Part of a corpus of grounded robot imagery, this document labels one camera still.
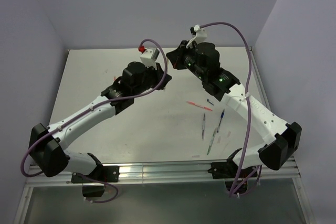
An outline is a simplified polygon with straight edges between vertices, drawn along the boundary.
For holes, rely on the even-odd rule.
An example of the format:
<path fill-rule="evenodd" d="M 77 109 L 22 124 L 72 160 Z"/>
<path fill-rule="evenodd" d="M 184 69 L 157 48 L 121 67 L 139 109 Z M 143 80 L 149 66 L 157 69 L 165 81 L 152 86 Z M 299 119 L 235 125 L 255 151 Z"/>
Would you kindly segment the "pink highlighter pen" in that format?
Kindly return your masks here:
<path fill-rule="evenodd" d="M 207 111 L 213 111 L 213 109 L 211 109 L 211 108 L 208 108 L 208 107 L 206 107 L 206 106 L 203 106 L 203 105 L 200 105 L 200 104 L 191 102 L 191 101 L 186 101 L 186 103 L 189 104 L 189 105 L 196 106 L 196 107 L 198 107 L 198 108 L 207 110 Z"/>

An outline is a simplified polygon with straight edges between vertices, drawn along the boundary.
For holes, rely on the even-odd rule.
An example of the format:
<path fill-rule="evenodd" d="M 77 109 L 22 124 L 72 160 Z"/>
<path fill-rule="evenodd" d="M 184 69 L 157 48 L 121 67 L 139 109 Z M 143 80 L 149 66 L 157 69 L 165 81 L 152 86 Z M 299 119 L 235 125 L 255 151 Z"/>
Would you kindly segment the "purple highlighter pen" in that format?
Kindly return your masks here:
<path fill-rule="evenodd" d="M 205 124 L 206 124 L 206 114 L 203 114 L 203 119 L 202 119 L 202 141 L 204 140 L 205 137 Z"/>

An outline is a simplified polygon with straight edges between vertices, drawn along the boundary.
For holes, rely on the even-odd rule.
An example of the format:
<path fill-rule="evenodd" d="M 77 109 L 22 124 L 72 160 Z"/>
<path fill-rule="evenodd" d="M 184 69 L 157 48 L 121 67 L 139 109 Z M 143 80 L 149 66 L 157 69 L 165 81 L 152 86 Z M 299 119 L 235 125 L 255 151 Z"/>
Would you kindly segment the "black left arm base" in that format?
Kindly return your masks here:
<path fill-rule="evenodd" d="M 71 183 L 82 184 L 84 200 L 95 204 L 108 203 L 116 199 L 119 194 L 119 189 L 114 185 L 119 180 L 119 171 L 119 166 L 102 166 L 90 175 L 73 173 Z M 114 195 L 111 198 L 99 200 L 98 198 L 102 197 L 107 189 L 112 189 Z"/>

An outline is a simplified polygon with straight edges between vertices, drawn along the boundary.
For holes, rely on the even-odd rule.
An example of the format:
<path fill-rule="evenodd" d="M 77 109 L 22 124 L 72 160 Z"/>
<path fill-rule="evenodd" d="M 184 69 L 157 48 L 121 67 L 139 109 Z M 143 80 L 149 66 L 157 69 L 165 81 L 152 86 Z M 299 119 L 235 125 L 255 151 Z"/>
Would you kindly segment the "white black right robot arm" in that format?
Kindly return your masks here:
<path fill-rule="evenodd" d="M 189 70 L 202 82 L 204 90 L 221 104 L 236 111 L 261 136 L 262 144 L 236 150 L 228 158 L 228 173 L 240 176 L 245 168 L 265 165 L 279 170 L 298 149 L 302 128 L 277 117 L 252 95 L 240 80 L 220 66 L 220 54 L 215 45 L 202 42 L 187 47 L 184 40 L 166 55 L 176 70 Z"/>

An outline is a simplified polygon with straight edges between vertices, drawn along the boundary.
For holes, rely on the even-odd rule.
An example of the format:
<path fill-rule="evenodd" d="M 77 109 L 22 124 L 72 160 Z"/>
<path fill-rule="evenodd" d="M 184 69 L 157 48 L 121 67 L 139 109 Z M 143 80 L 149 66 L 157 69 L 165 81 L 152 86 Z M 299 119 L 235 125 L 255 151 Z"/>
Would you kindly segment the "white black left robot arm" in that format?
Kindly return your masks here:
<path fill-rule="evenodd" d="M 97 124 L 131 106 L 135 98 L 164 89 L 171 79 L 167 68 L 161 68 L 159 63 L 154 67 L 129 63 L 122 75 L 83 109 L 48 127 L 35 125 L 29 142 L 30 156 L 47 177 L 73 172 L 91 182 L 98 181 L 104 176 L 102 163 L 91 153 L 76 153 L 67 148 Z"/>

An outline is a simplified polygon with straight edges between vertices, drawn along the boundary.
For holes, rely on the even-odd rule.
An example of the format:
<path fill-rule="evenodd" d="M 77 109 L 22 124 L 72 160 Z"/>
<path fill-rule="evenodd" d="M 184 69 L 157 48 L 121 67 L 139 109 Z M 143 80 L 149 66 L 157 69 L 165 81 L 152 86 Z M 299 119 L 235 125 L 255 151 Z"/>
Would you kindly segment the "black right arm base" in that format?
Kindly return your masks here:
<path fill-rule="evenodd" d="M 244 178 L 252 174 L 252 178 L 257 177 L 257 171 L 254 172 L 255 167 L 248 167 L 242 169 L 239 174 L 238 182 L 241 183 Z M 212 162 L 210 169 L 207 170 L 212 175 L 213 179 L 234 179 L 238 170 L 238 166 L 233 162 Z"/>

